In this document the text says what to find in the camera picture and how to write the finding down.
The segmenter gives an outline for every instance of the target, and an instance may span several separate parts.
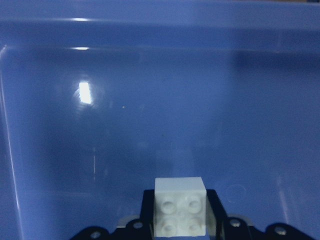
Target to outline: screw hole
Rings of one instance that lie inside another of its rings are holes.
[[[143,226],[144,226],[143,223],[140,222],[140,221],[137,221],[137,222],[135,222],[135,223],[133,224],[133,227],[134,227],[135,229],[140,229],[140,228],[142,228]]]
[[[238,228],[238,227],[240,227],[241,222],[239,220],[237,220],[237,219],[231,219],[230,220],[230,224],[231,224],[232,227]]]
[[[287,231],[282,226],[276,226],[274,231],[276,234],[278,234],[280,236],[284,236],[287,234]]]
[[[91,239],[98,239],[100,238],[101,233],[99,231],[94,231],[93,233],[91,233],[90,238]]]

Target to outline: blue plastic bin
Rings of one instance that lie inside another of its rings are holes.
[[[320,5],[0,2],[0,239],[112,232],[155,177],[320,236]]]

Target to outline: white lego brick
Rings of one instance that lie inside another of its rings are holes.
[[[154,186],[154,235],[206,235],[207,191],[201,177],[159,177]]]

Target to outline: translucent blue plastic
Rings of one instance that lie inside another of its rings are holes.
[[[320,236],[320,5],[2,1],[0,239],[112,232],[155,177]]]

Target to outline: black mount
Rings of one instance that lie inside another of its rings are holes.
[[[139,218],[113,233],[98,226],[87,227],[71,240],[153,240],[154,200],[155,191],[145,190]],[[215,190],[206,190],[206,201],[206,228],[210,240],[314,240],[288,224],[275,223],[262,232],[241,218],[228,217]]]

